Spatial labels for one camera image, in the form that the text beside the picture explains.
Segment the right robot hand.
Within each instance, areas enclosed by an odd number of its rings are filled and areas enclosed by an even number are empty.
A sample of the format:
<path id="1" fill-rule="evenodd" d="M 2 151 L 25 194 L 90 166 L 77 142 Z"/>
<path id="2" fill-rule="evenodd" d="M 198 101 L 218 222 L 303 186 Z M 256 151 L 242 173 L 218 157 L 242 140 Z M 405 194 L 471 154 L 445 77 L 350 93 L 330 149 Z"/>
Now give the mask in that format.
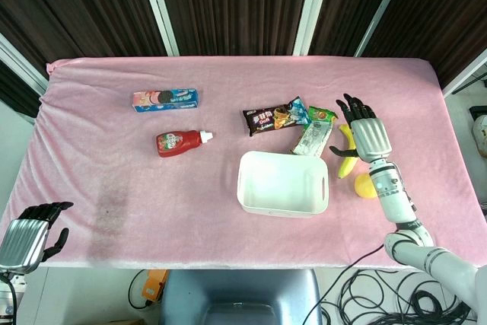
<path id="1" fill-rule="evenodd" d="M 342 158 L 360 158 L 367 163 L 387 158 L 392 147 L 382 120 L 357 97 L 349 94 L 343 94 L 343 97 L 345 101 L 336 100 L 336 103 L 351 130 L 355 147 L 340 150 L 330 146 L 330 151 Z"/>

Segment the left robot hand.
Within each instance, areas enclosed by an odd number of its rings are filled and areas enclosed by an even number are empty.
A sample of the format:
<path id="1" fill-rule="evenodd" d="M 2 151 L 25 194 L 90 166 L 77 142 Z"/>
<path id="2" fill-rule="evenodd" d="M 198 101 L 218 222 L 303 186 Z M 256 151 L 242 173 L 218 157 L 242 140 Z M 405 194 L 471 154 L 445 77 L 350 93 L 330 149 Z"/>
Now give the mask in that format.
<path id="1" fill-rule="evenodd" d="M 11 221 L 1 243 L 1 272 L 26 275 L 58 254 L 68 240 L 69 229 L 63 228 L 54 245 L 47 247 L 49 231 L 60 213 L 73 205 L 53 202 L 30 206 Z"/>

